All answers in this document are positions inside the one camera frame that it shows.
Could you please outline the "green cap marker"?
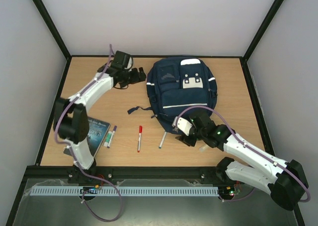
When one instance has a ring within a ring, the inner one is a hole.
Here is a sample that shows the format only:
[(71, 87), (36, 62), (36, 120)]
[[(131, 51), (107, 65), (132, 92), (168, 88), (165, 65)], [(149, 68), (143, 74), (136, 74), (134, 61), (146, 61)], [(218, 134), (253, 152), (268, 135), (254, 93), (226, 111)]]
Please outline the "green cap marker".
[(166, 139), (166, 136), (167, 136), (167, 131), (165, 131), (164, 134), (163, 134), (163, 137), (162, 137), (162, 139), (160, 141), (160, 144), (159, 144), (159, 149), (162, 149), (162, 146), (163, 146), (163, 143), (164, 143), (164, 141)]

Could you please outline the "navy blue backpack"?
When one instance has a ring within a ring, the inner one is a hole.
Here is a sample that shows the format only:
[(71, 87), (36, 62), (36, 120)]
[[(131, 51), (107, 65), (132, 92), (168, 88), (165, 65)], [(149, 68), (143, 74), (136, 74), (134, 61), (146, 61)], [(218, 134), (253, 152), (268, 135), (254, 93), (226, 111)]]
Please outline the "navy blue backpack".
[(142, 109), (151, 110), (168, 133), (180, 135), (172, 123), (182, 111), (191, 106), (217, 104), (217, 82), (209, 67), (195, 57), (179, 56), (161, 59), (147, 74), (147, 96), (150, 106), (136, 106), (128, 114)]

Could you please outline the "dark blue Wuthering Heights book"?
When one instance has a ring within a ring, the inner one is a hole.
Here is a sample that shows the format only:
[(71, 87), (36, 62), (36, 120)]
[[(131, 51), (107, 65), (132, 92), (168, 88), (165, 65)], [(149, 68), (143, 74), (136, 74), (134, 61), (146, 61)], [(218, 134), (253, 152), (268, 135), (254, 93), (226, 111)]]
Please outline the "dark blue Wuthering Heights book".
[(103, 145), (110, 123), (88, 117), (89, 128), (80, 128), (80, 137), (85, 136), (91, 155), (95, 158), (100, 147)]

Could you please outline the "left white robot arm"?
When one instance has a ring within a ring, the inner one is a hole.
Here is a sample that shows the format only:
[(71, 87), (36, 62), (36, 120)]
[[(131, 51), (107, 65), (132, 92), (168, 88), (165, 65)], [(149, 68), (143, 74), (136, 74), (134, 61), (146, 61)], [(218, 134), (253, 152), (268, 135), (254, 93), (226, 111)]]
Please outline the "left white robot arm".
[(74, 159), (74, 165), (82, 170), (90, 169), (96, 163), (90, 153), (87, 136), (89, 133), (88, 111), (95, 102), (117, 84), (125, 88), (146, 80), (142, 67), (133, 67), (133, 57), (127, 53), (110, 52), (91, 81), (68, 98), (55, 101), (54, 139), (65, 144)]

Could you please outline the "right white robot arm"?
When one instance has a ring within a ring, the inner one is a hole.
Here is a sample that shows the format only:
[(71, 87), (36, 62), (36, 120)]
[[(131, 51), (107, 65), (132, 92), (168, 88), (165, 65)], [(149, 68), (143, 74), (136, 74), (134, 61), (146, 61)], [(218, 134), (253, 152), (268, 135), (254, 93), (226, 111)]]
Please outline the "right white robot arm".
[(277, 158), (245, 140), (227, 123), (216, 125), (205, 111), (195, 111), (186, 120), (175, 117), (173, 127), (188, 146), (203, 141), (211, 148), (234, 155), (245, 162), (225, 157), (218, 164), (217, 178), (222, 182), (240, 181), (267, 193), (281, 208), (292, 211), (299, 202), (311, 199), (302, 165)]

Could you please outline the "yellow highlighter pen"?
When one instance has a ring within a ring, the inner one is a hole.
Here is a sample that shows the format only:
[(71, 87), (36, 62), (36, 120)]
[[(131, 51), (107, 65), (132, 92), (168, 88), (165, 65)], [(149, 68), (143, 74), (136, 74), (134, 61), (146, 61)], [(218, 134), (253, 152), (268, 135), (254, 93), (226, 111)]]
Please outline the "yellow highlighter pen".
[(200, 148), (199, 148), (199, 151), (200, 152), (204, 152), (205, 150), (207, 150), (209, 148), (209, 146), (207, 145), (207, 144), (205, 144), (205, 145), (203, 145), (203, 146), (201, 146)]

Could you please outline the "red cap marker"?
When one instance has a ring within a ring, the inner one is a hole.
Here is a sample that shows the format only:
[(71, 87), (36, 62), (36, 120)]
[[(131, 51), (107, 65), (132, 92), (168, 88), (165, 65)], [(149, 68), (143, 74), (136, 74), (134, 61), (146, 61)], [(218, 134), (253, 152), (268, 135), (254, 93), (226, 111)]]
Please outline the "red cap marker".
[(142, 138), (142, 131), (143, 131), (143, 127), (140, 125), (139, 126), (139, 137), (138, 137), (138, 147), (137, 147), (137, 153), (140, 152), (141, 150), (141, 138)]

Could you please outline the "purple cap marker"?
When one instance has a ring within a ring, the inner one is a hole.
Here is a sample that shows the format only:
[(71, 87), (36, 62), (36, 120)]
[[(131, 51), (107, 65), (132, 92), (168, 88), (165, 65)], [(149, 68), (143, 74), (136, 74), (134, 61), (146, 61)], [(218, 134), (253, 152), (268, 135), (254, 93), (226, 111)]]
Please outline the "purple cap marker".
[(110, 145), (111, 145), (112, 139), (113, 139), (113, 137), (114, 137), (114, 135), (115, 135), (115, 132), (116, 132), (116, 129), (117, 129), (117, 126), (115, 125), (115, 126), (114, 126), (114, 128), (113, 128), (113, 131), (112, 131), (111, 137), (110, 137), (110, 139), (109, 139), (109, 142), (108, 142), (108, 144), (107, 144), (107, 148), (110, 148)]

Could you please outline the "green label glue stick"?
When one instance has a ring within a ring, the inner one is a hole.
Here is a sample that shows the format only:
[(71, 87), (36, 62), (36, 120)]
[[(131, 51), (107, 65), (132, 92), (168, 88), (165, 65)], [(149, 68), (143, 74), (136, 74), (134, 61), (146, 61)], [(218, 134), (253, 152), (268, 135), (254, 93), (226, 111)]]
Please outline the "green label glue stick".
[(109, 132), (107, 133), (106, 138), (105, 138), (105, 142), (104, 142), (104, 146), (105, 146), (105, 147), (108, 147), (109, 142), (110, 142), (110, 139), (111, 139), (111, 137), (112, 137), (112, 134), (113, 134), (112, 131), (109, 131)]

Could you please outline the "black aluminium frame rail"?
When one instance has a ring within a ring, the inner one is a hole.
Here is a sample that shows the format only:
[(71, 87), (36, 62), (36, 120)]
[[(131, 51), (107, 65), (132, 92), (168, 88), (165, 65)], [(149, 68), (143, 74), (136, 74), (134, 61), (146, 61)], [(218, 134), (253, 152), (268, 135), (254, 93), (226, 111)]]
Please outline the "black aluminium frame rail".
[[(97, 166), (92, 175), (116, 183), (123, 180), (186, 180), (199, 181), (215, 186), (233, 186), (236, 181), (220, 178), (222, 175), (216, 167), (107, 167)], [(83, 175), (74, 166), (28, 166), (24, 179), (66, 179), (68, 183), (92, 185), (98, 180)]]

